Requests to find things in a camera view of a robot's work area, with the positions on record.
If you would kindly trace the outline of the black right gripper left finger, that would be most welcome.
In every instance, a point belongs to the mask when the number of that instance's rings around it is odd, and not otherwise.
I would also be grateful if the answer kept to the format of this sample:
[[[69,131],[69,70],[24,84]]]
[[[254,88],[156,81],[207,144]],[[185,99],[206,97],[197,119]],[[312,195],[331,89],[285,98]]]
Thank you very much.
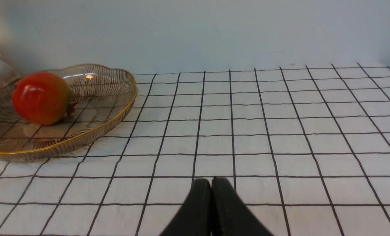
[[[161,236],[209,236],[211,187],[207,179],[192,183],[189,194]]]

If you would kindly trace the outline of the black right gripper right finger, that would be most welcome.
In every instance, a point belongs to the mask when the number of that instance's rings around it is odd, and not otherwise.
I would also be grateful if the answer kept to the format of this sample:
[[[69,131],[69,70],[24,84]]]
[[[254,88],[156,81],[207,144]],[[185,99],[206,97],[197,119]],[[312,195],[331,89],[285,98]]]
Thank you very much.
[[[242,202],[226,178],[213,178],[211,186],[213,236],[272,236]]]

